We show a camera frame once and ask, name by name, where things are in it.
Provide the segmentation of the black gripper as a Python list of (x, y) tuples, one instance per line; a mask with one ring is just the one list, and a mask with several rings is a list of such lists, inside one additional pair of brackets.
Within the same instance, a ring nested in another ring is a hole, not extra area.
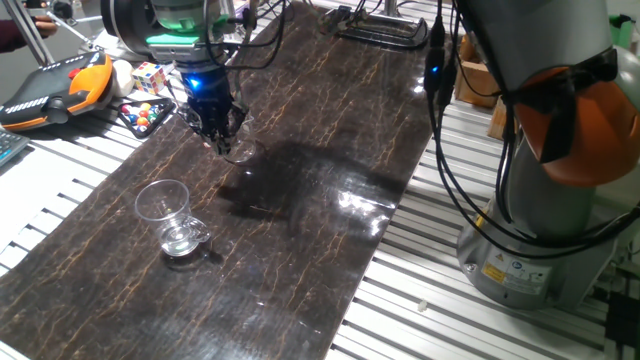
[[(180, 75), (189, 106), (180, 106), (178, 115), (201, 138), (206, 148), (217, 155), (228, 155), (229, 148), (239, 138), (247, 111), (232, 104), (227, 69), (181, 69)], [(226, 123), (223, 137), (211, 127), (211, 123)]]

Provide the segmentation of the person's hand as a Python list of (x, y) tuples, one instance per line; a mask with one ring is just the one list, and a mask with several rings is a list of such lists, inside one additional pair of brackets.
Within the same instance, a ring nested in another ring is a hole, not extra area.
[(31, 20), (33, 21), (40, 36), (43, 39), (46, 39), (57, 33), (58, 26), (49, 16), (45, 16), (45, 15), (35, 16), (35, 17), (32, 17)]

